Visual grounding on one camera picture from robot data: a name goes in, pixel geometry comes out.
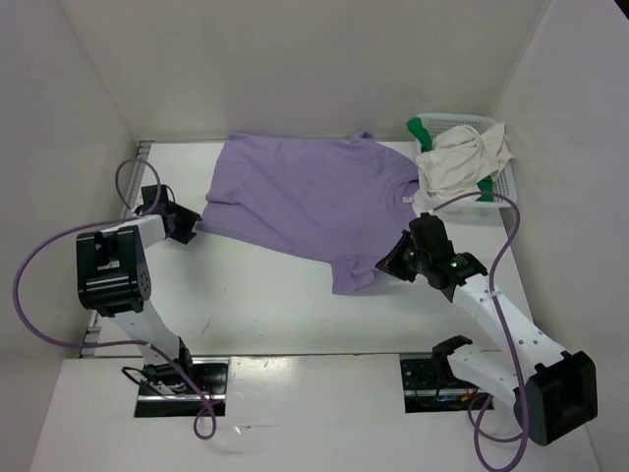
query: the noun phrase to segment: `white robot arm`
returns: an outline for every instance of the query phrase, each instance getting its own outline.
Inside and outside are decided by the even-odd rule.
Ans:
[[[190,374],[190,352],[182,339],[166,327],[149,300],[151,283],[144,250],[166,238],[188,244],[196,236],[193,228],[200,216],[169,202],[165,186],[159,196],[156,186],[143,187],[142,192],[144,205],[137,213],[159,199],[154,214],[77,237],[79,299],[84,307],[121,327],[131,339],[158,347]],[[153,384],[174,391],[183,387],[181,377],[162,357],[147,346],[139,348],[144,371]]]
[[[402,280],[424,275],[429,285],[472,317],[508,352],[493,298],[497,298],[511,331],[529,400],[530,432],[535,443],[548,445],[598,415],[594,362],[574,355],[537,328],[496,287],[491,293],[486,268],[471,254],[455,254],[443,222],[423,213],[409,223],[402,239],[377,268]],[[520,388],[514,368],[456,336],[432,349],[432,363],[441,384],[466,381],[513,408],[522,424]]]

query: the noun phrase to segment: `white basket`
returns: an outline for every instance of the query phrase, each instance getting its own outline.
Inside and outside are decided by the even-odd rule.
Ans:
[[[497,121],[486,118],[485,116],[476,115],[458,115],[450,113],[421,113],[417,115],[422,119],[422,124],[430,134],[430,137],[434,140],[444,131],[448,131],[450,128],[459,125],[468,125],[477,130],[479,133],[484,133],[489,127],[497,124]],[[420,142],[417,141],[417,152],[421,149]],[[429,204],[429,208],[434,208],[446,200],[431,197],[427,190],[426,177],[419,169],[420,174],[420,195]],[[511,170],[511,163],[507,162],[506,167],[502,170],[497,180],[493,182],[493,191],[497,194],[509,197],[513,202],[517,202],[518,194],[515,191],[515,181],[513,180],[513,171]],[[494,202],[463,202],[459,201],[454,204],[446,206],[441,211],[447,212],[474,212],[476,214],[490,214],[497,211],[500,208],[509,207],[509,204],[504,200],[494,199]]]

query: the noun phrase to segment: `white wall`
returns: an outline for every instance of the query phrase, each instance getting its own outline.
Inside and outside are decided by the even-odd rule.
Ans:
[[[133,142],[53,0],[0,2],[0,470],[29,469],[64,353],[31,336],[11,302],[14,271],[45,236],[114,215],[116,163]],[[78,339],[74,243],[25,279],[25,305],[48,333]]]
[[[496,115],[524,214],[514,253],[534,317],[595,360],[603,471],[629,437],[629,21],[613,0],[553,0]]]
[[[487,113],[546,0],[59,0],[135,138]]]

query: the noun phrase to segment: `lavender shirt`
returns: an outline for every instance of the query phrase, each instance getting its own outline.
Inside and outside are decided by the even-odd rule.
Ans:
[[[375,279],[416,217],[403,198],[417,178],[410,159],[365,133],[349,142],[233,135],[200,229],[330,263],[332,292],[349,294]]]

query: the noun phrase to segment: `white tabletop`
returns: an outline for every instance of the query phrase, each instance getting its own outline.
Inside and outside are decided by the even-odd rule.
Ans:
[[[413,143],[383,143],[411,156]],[[199,213],[205,206],[223,143],[157,144],[148,160],[177,203]],[[153,183],[144,172],[142,185]],[[489,267],[506,233],[498,213],[467,221],[444,218],[455,250]],[[200,233],[188,246],[167,240],[146,251],[151,300],[164,322],[195,355],[292,355],[430,351],[457,334],[483,348],[485,333],[421,277],[411,284],[382,274],[356,295],[331,293],[325,263],[273,252],[235,239]],[[497,284],[529,313],[508,251]],[[100,340],[125,338],[102,321]],[[137,355],[134,347],[98,355]]]
[[[193,418],[134,418],[138,388],[120,374],[136,359],[64,362],[30,472],[484,472],[465,412],[404,413],[399,358],[232,358],[226,416],[195,438]],[[209,422],[202,420],[206,432]],[[519,431],[496,403],[485,431]],[[483,441],[494,467],[516,444]],[[548,447],[529,442],[518,472],[599,471],[585,428]]]

